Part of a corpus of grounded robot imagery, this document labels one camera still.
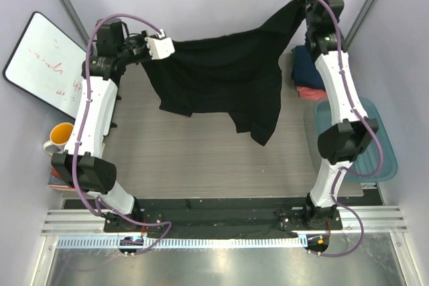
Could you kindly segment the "black printed t-shirt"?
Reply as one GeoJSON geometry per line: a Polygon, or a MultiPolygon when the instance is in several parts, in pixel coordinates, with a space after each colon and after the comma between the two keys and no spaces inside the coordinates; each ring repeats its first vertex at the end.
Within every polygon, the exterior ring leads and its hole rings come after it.
{"type": "Polygon", "coordinates": [[[305,14],[305,0],[291,0],[258,28],[174,42],[170,57],[143,62],[160,109],[186,117],[227,113],[238,133],[266,145],[281,110],[278,61],[305,14]]]}

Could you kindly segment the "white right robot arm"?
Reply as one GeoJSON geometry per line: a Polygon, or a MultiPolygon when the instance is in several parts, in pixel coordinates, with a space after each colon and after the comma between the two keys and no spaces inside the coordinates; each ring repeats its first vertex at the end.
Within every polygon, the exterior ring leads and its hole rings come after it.
{"type": "Polygon", "coordinates": [[[343,8],[344,0],[306,0],[306,47],[322,78],[331,114],[331,126],[318,136],[322,161],[302,212],[304,224],[315,229],[334,219],[345,174],[377,140],[379,129],[377,120],[367,116],[353,84],[338,26],[343,8]]]}

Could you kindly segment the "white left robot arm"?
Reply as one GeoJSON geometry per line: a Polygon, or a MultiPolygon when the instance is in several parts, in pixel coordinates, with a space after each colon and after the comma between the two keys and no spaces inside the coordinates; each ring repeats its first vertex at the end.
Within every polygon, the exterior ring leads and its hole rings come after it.
{"type": "Polygon", "coordinates": [[[126,67],[149,56],[146,33],[130,36],[117,13],[97,21],[82,63],[82,92],[72,134],[51,164],[60,178],[74,188],[94,215],[127,226],[143,225],[136,197],[117,181],[117,168],[103,159],[104,140],[113,128],[119,83],[126,67]]]}

